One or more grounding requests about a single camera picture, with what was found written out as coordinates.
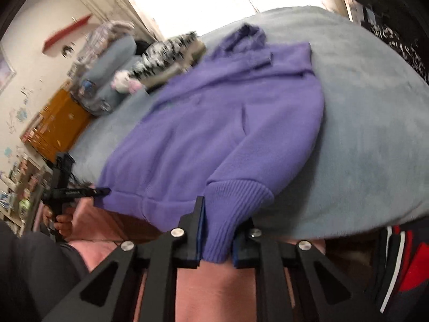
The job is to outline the person left hand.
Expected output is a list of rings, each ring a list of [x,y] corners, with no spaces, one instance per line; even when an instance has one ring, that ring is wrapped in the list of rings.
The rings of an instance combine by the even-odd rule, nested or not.
[[[52,210],[48,206],[44,206],[42,213],[44,226],[49,228],[50,225],[53,225],[64,239],[68,238],[73,232],[72,221],[75,210],[70,206],[61,215],[55,217]]]

